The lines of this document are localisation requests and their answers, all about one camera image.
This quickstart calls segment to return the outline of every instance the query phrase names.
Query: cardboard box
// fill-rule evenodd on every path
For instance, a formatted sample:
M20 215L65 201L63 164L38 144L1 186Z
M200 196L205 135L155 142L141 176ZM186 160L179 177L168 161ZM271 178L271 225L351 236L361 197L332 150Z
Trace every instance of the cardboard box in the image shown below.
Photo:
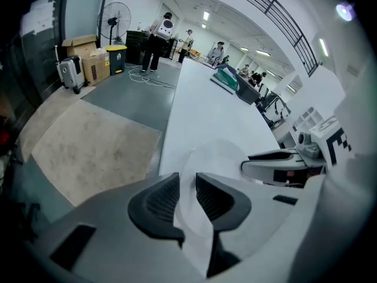
M67 56L72 57L78 55L81 58L88 58L90 52L95 50L95 42L97 40L96 35L85 35L73 39L64 40L61 44L67 48Z
M110 76L108 53L82 59L85 79L96 85Z

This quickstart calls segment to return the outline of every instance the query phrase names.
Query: white shirt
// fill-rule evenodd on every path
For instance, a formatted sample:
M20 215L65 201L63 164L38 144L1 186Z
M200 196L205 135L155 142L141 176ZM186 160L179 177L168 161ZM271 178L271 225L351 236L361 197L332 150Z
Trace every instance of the white shirt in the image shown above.
M210 63L214 63L215 61L222 61L224 57L224 50L220 50L217 47L214 47L208 53L208 57L210 58Z
M160 24L162 23L163 19L156 19L153 21L152 25L150 26L150 32L153 34L154 30L160 26Z
M183 43L183 45L182 45L182 49L183 49L183 50L188 50L188 48L189 48L189 43L190 43L192 40L193 40L193 37L192 37L191 35L189 35L189 36L187 37L187 39L185 40L185 42Z

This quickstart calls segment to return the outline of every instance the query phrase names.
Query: gray floor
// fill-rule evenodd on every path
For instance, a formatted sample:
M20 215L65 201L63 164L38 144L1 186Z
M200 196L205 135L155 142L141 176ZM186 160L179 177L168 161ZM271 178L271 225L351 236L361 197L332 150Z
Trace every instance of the gray floor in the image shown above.
M158 175L160 156L175 89L132 81L128 75L130 69L132 68L126 68L124 73L111 76L97 84L96 89L83 99L162 132L147 174L147 177L151 177ZM156 72L147 72L144 75L152 80L175 86L179 74L179 68L160 63ZM33 228L36 232L43 230L51 222L64 216L73 208L72 204L44 176L32 156L22 166L15 165L14 195L20 202L25 202L27 206L32 202L38 202L41 205L37 221L33 222Z

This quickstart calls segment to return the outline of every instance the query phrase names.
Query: shelf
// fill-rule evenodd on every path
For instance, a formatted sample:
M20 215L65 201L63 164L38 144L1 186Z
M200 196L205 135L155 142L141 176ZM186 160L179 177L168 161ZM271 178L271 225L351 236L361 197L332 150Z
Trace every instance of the shelf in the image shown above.
M316 122L311 117L308 117L306 124L308 125L309 128L313 128L316 125Z
M308 132L309 131L309 127L307 126L306 123L303 123L303 125L301 125L301 131L302 132Z
M318 124L323 120L323 117L319 114L318 111L315 111L312 115L314 121Z

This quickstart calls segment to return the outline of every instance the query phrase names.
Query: white ceiling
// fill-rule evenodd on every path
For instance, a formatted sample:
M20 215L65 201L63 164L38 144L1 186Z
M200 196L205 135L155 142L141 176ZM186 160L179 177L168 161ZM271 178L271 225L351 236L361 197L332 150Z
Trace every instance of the white ceiling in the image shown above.
M288 58L276 43L254 22L227 5L215 0L174 0L185 16L185 21L201 27L204 23L214 33L231 44L250 50L249 56L264 69L284 77L294 70ZM210 13L209 20L203 13ZM271 57L257 54L256 50L268 52Z

